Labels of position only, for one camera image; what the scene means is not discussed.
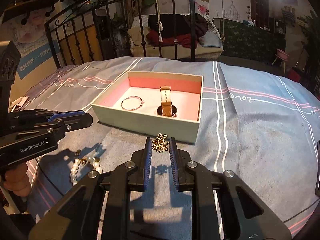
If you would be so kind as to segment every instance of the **open jewelry box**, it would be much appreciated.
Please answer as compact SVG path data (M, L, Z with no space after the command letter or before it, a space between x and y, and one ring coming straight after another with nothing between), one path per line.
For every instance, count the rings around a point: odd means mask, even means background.
M177 117L157 115L161 105L161 86L171 87L172 105ZM122 129L157 136L175 137L177 141L195 143L201 116L203 76L163 73L127 72L111 84L91 105L99 121Z

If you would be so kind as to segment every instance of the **stool leg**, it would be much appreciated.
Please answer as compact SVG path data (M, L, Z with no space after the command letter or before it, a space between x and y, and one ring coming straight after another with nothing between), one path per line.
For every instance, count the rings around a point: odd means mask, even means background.
M277 61L277 57L276 57L276 59L274 60L274 62L271 65L273 65L276 61Z

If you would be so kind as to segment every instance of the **pile of clothes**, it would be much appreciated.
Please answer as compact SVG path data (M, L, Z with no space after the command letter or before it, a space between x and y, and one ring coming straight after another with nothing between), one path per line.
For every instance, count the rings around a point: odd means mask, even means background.
M191 47L191 16L176 14L176 39L178 44L185 48ZM174 15L173 14L161 14L160 21L162 23L163 31L161 31L161 36L163 42L161 46L174 46ZM148 26L150 27L150 32L147 34L147 39L150 44L155 47L159 46L159 27L158 18L156 15L150 15L148 19ZM202 37L208 31L208 23L205 18L200 14L196 13L196 39L195 48L198 45L198 38Z

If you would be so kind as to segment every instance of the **logo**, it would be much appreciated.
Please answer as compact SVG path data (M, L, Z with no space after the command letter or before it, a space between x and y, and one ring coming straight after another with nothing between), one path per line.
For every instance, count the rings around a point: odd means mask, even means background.
M28 146L27 148L22 148L22 149L20 149L20 151L23 153L23 152L26 152L26 151L28 151L28 150L35 149L35 148L37 148L37 147L39 147L39 146L41 146L41 145L44 145L44 141L42 141L41 143L37 143L37 144L34 144L34 145L30 145L30 146Z

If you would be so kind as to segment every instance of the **beige cloth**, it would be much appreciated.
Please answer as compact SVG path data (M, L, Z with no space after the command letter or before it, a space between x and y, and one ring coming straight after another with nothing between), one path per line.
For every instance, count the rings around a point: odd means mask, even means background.
M18 111L25 104L29 97L20 97L9 104L8 112Z
M148 40L146 38L147 34L149 33L150 28L145 27L143 28L143 35L144 39L147 42L146 44L146 55L147 57L159 57L159 48L154 47L153 45L148 43ZM133 48L133 56L139 57L143 56L143 46L141 45L142 38L141 38L141 28L140 27L132 27L128 30L128 34L131 37L133 43L135 44ZM221 53L223 52L222 48L215 48L215 47L202 47L201 45L198 45L196 48L196 55L203 55L208 54L209 57L217 58ZM161 54L162 57L168 58L168 59L175 59L175 49L174 46L167 46L167 47L161 47ZM181 45L177 45L177 58L187 58L190 57L190 49L185 48Z

